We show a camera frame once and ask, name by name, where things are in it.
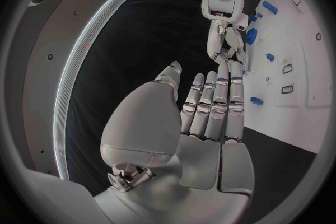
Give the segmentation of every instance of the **blue knob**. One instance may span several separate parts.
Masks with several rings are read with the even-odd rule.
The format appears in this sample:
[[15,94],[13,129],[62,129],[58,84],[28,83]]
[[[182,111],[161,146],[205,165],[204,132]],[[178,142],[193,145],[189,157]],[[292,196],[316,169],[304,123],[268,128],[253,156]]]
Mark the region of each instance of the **blue knob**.
[[246,33],[246,43],[251,45],[256,39],[257,34],[258,34],[258,31],[256,30],[256,28],[251,28],[251,30],[249,30]]
[[266,54],[266,58],[267,58],[268,60],[270,60],[271,62],[274,61],[274,56],[271,55],[271,53],[267,53],[267,54]]
[[264,101],[261,101],[261,99],[257,97],[251,97],[251,103],[256,105],[262,105]]
[[278,13],[278,9],[275,6],[272,6],[270,3],[268,3],[267,1],[263,2],[263,6],[265,8],[267,8],[268,10],[270,10],[272,13],[276,14]]
[[253,14],[251,14],[249,16],[249,21],[256,21],[256,17]]

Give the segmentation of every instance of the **hole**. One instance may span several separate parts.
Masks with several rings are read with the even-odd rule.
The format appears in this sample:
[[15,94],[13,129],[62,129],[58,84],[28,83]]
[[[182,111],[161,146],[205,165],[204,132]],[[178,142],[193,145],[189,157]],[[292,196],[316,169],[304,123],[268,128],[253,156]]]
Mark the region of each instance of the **hole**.
[[293,85],[282,87],[281,93],[282,94],[290,94],[293,91]]
[[288,64],[288,65],[286,65],[285,67],[283,67],[283,69],[282,69],[282,73],[283,74],[286,74],[286,73],[288,73],[288,72],[290,72],[290,71],[292,71],[293,70],[293,66],[291,65],[291,64]]

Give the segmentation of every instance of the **white robotic arm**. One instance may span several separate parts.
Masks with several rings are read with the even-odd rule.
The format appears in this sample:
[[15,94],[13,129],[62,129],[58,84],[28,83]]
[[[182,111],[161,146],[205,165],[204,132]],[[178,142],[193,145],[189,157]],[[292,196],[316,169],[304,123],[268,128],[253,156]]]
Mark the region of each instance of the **white robotic arm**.
[[[231,64],[230,58],[237,53],[243,70],[248,63],[244,52],[244,42],[240,33],[248,26],[248,16],[242,14],[244,0],[202,0],[202,13],[211,21],[208,37],[208,55],[218,64]],[[231,49],[222,48],[224,39]]]

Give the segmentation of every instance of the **robotic hand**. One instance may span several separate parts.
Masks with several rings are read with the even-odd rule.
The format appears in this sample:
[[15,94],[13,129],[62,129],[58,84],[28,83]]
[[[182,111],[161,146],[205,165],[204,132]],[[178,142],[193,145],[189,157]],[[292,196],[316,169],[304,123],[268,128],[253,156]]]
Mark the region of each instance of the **robotic hand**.
[[230,142],[241,141],[244,126],[241,64],[231,64],[226,128],[227,64],[219,65],[217,75],[209,72],[205,84],[204,76],[196,75],[180,113],[176,100],[181,71],[181,65],[173,62],[154,81],[131,92],[109,119],[102,134],[101,155],[112,168],[108,177],[116,189],[127,192],[149,181],[154,176],[150,169],[166,165],[181,146],[181,134],[188,135],[189,130],[200,143],[207,140],[204,143],[215,143],[218,147],[224,129]]
[[[248,16],[242,14],[243,7],[244,0],[202,0],[203,16],[211,20],[208,55],[218,64],[227,63],[230,70],[230,59],[235,53],[243,70],[248,70],[244,42],[238,32],[245,31],[248,26]],[[222,47],[224,39],[230,46],[229,50]]]

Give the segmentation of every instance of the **blue cylinder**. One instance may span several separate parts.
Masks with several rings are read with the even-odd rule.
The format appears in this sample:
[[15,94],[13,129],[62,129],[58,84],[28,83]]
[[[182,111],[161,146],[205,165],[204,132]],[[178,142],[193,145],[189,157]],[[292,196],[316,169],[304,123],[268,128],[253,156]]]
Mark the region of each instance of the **blue cylinder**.
[[251,103],[256,105],[262,105],[264,101],[261,101],[261,99],[257,97],[251,97]]
[[267,54],[266,54],[266,58],[267,58],[268,60],[270,60],[271,62],[274,61],[274,56],[271,55],[271,53],[267,53]]
[[249,30],[246,33],[246,43],[251,45],[256,39],[257,34],[258,34],[258,31],[256,30],[256,28],[252,28],[251,30]]
[[249,21],[256,21],[256,17],[253,14],[251,14],[249,16]]
[[273,14],[278,13],[278,9],[275,6],[272,6],[270,3],[268,3],[267,1],[263,2],[263,6],[265,8],[267,8],[268,10],[270,10]]

